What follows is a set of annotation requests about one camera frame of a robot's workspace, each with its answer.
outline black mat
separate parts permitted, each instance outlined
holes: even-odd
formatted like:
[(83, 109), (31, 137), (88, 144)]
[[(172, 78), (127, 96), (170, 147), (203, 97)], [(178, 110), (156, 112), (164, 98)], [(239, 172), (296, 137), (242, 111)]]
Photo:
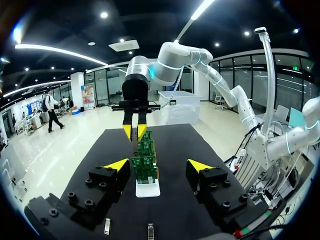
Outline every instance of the black mat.
[[(111, 219), (110, 235), (120, 240), (147, 239), (148, 223), (154, 224), (156, 240), (193, 240), (219, 233), (220, 229), (191, 190), (185, 176), (186, 161), (193, 159), (227, 171), (228, 168), (189, 124), (154, 126), (148, 130), (153, 131), (161, 195), (137, 198), (131, 166), (131, 177), (119, 202), (114, 203), (106, 215)], [(105, 130), (74, 172), (61, 199), (68, 201), (68, 192), (84, 183), (89, 177), (88, 171), (96, 165), (130, 157), (133, 157), (132, 145), (124, 130)], [(103, 235), (104, 223), (97, 226), (95, 232)]]

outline circuit board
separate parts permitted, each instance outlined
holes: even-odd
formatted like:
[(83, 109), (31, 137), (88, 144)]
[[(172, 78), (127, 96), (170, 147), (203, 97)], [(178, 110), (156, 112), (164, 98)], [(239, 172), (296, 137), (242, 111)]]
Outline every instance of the circuit board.
[(131, 162), (138, 184), (154, 184), (159, 178), (155, 141), (152, 131), (146, 131), (138, 143), (138, 156), (132, 157)]
[(159, 178), (156, 156), (138, 156), (131, 158), (138, 184), (154, 184)]

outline black ceiling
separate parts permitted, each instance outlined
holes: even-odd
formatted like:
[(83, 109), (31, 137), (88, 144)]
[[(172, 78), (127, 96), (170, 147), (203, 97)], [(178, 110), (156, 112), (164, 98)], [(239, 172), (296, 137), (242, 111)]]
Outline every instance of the black ceiling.
[[(156, 58), (164, 42), (173, 42), (203, 0), (47, 0), (30, 8), (23, 44), (65, 49), (107, 64), (132, 56)], [(107, 12), (108, 17), (100, 17)], [(299, 28), (276, 0), (215, 0), (190, 26), (179, 43), (208, 49), (214, 57), (261, 49), (253, 30), (266, 27), (272, 48), (307, 51)], [(140, 49), (116, 52), (109, 44), (137, 40)], [(8, 39), (4, 57), (3, 93), (37, 83), (67, 80), (73, 72), (100, 67), (74, 56), (34, 49), (15, 49)]]

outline white floor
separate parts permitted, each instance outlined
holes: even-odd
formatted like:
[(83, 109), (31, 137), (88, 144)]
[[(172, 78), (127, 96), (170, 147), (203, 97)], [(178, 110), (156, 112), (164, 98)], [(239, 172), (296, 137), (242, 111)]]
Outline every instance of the white floor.
[[(211, 102), (200, 105), (200, 121), (193, 127), (225, 161), (235, 153), (245, 134), (239, 116), (229, 110), (215, 109)], [(50, 134), (45, 125), (29, 137), (14, 137), (10, 144), (27, 171), (23, 179), (28, 191), (22, 206), (34, 197), (46, 198), (49, 193), (61, 197), (91, 146), (105, 129), (122, 128), (123, 117), (123, 112), (112, 112), (105, 106), (61, 117), (65, 129), (60, 130), (53, 123), (54, 132)], [(132, 125), (136, 126), (137, 122), (135, 115)], [(148, 126), (156, 126), (156, 122), (155, 113), (148, 114)]]

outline white shirt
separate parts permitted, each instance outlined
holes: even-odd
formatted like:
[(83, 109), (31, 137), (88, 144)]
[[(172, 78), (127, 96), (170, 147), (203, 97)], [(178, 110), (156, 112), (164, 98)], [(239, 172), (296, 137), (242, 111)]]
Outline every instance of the white shirt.
[(45, 100), (44, 100), (44, 103), (45, 103), (45, 106), (46, 106), (46, 108), (48, 109), (48, 111), (49, 110), (51, 110), (51, 109), (55, 109), (55, 107), (54, 107), (54, 105), (56, 104), (58, 104), (58, 102), (54, 99), (54, 97), (53, 96), (51, 96), (51, 94), (47, 94), (46, 96), (45, 96)]

